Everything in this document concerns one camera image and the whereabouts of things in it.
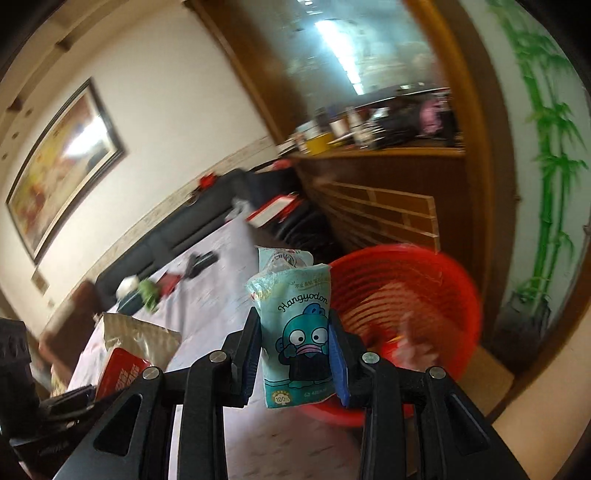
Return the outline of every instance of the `blue gripper pad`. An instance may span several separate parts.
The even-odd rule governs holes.
[[[333,375],[336,395],[340,398],[341,404],[344,407],[348,407],[350,400],[349,374],[345,357],[340,349],[335,329],[331,323],[329,324],[329,364],[330,371]]]
[[[251,397],[255,388],[256,371],[258,369],[259,357],[261,356],[262,343],[261,319],[254,308],[251,309],[248,320],[253,322],[254,326],[252,327],[252,341],[249,343],[248,350],[246,351],[242,370],[241,394],[245,404],[248,404],[248,399]]]

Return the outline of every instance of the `plastic bag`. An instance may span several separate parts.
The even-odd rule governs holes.
[[[105,348],[124,348],[132,355],[165,370],[181,344],[181,334],[158,325],[121,315],[104,313]]]
[[[259,247],[259,273],[246,284],[261,317],[268,408],[322,401],[333,394],[328,357],[330,267],[311,253]]]
[[[406,312],[400,318],[400,336],[385,344],[382,356],[398,367],[425,372],[437,365],[439,353],[425,339],[413,338],[410,328],[415,313]]]

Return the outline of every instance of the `yellow container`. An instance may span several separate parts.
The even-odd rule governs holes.
[[[308,147],[308,150],[310,150],[311,155],[318,155],[319,153],[329,151],[333,148],[332,145],[329,145],[329,142],[332,142],[334,139],[334,135],[331,132],[328,132],[319,135],[318,137],[311,138],[310,140],[306,140],[306,146]]]

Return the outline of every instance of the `brown chair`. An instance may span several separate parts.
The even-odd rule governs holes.
[[[95,315],[102,313],[95,285],[83,281],[52,315],[39,338],[39,353],[50,364],[58,378],[69,384],[95,328]]]

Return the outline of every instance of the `bamboo wall painting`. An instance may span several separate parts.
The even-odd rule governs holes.
[[[506,303],[497,318],[493,341],[493,352],[508,367],[520,371],[535,359],[567,297],[568,285],[576,279],[583,250],[583,240],[579,239],[588,222],[590,206],[583,195],[585,186],[591,187],[591,177],[587,145],[581,134],[582,128],[589,128],[589,115],[587,111],[586,118],[576,118],[572,102],[564,99],[572,96],[571,89],[565,87],[568,82],[579,86],[581,94],[583,87],[549,33],[514,0],[486,1],[490,15],[511,46],[527,91],[531,110],[522,113],[522,121],[533,124],[537,136],[537,155],[529,159],[516,157],[517,162],[529,161],[535,167],[531,178],[518,178],[519,194],[533,194],[529,183],[540,182],[538,233],[535,245],[530,246],[533,268],[514,269],[510,274]],[[516,146],[526,141],[513,140]],[[585,217],[570,215],[575,202],[586,202]],[[527,219],[518,217],[518,223],[522,221]],[[578,245],[573,242],[573,235],[577,236]],[[556,282],[564,285],[554,289],[562,295],[552,295]]]

